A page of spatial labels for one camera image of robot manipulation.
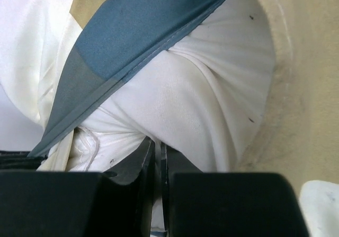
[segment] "blue fabric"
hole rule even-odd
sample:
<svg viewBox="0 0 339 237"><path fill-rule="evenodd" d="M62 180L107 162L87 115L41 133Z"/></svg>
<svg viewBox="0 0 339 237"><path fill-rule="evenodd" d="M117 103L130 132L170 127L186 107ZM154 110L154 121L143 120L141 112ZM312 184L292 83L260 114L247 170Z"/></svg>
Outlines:
<svg viewBox="0 0 339 237"><path fill-rule="evenodd" d="M224 1L103 3L66 61L45 133L29 156L46 155L152 58L188 35Z"/></svg>

